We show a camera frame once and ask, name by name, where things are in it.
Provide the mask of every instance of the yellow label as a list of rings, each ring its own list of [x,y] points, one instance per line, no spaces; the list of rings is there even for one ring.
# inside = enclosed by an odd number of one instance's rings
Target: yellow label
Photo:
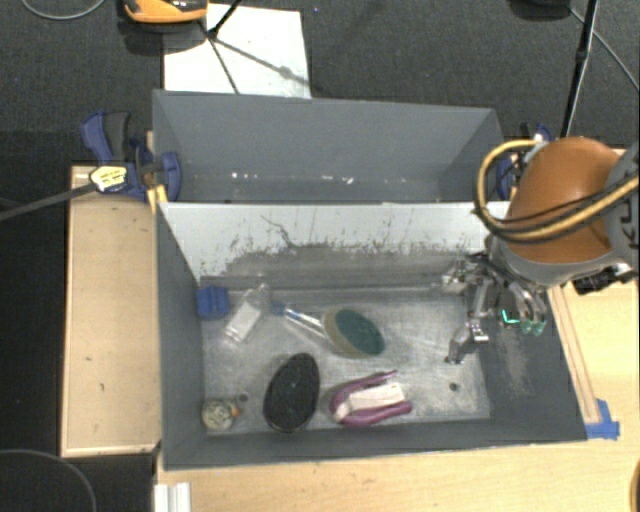
[[[100,192],[104,192],[109,188],[127,184],[127,168],[103,165],[93,171],[89,178]]]

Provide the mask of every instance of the clear plastic bottle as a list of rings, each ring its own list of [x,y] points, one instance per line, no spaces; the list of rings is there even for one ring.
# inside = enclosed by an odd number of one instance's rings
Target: clear plastic bottle
[[[240,299],[231,318],[224,327],[227,339],[236,343],[245,341],[269,312],[271,290],[266,284],[248,290]]]

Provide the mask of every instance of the blue clamp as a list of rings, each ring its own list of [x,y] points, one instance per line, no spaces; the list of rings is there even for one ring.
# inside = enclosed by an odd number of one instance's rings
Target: blue clamp
[[[222,318],[231,311],[229,292],[221,286],[207,286],[196,292],[198,316],[206,320]]]
[[[616,441],[620,437],[620,422],[611,420],[609,406],[605,400],[596,398],[596,403],[598,404],[602,421],[584,426],[587,431],[587,437],[589,439],[611,439]]]
[[[536,124],[536,135],[540,135],[544,142],[553,142],[556,138],[551,133],[551,130],[542,123]]]
[[[498,192],[498,197],[503,201],[509,199],[511,193],[511,186],[513,185],[512,167],[513,162],[509,157],[498,160],[496,166],[496,191]]]
[[[164,153],[161,161],[154,163],[153,154],[145,143],[137,138],[128,139],[128,112],[94,112],[80,125],[82,141],[93,152],[99,166],[117,165],[121,169],[118,185],[98,187],[103,194],[123,194],[145,202],[147,186],[142,176],[154,173],[162,176],[167,189],[167,199],[175,201],[180,194],[182,170],[176,153]]]

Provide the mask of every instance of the blue tape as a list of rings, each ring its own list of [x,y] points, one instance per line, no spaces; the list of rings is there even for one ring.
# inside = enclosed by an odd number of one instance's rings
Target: blue tape
[[[216,320],[229,314],[229,292],[221,286],[207,286],[196,292],[198,316],[207,320]]]
[[[616,441],[620,437],[620,422],[611,420],[609,406],[605,400],[596,398],[596,403],[598,404],[602,421],[584,426],[587,431],[587,437],[589,439],[611,439]]]

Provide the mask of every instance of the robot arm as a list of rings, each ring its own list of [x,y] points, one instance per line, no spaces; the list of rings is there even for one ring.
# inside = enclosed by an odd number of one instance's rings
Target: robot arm
[[[486,174],[498,156],[523,147],[533,149],[506,217],[496,219],[486,208]],[[546,325],[543,293],[550,287],[593,276],[615,280],[616,267],[637,278],[637,142],[623,157],[586,138],[508,142],[483,162],[475,196],[475,213],[491,234],[486,251],[457,262],[443,277],[445,290],[476,288],[468,319],[450,341],[449,363],[460,363],[474,344],[488,341],[481,327],[487,316],[501,314],[525,334],[540,334]],[[499,307],[488,305],[488,297]]]

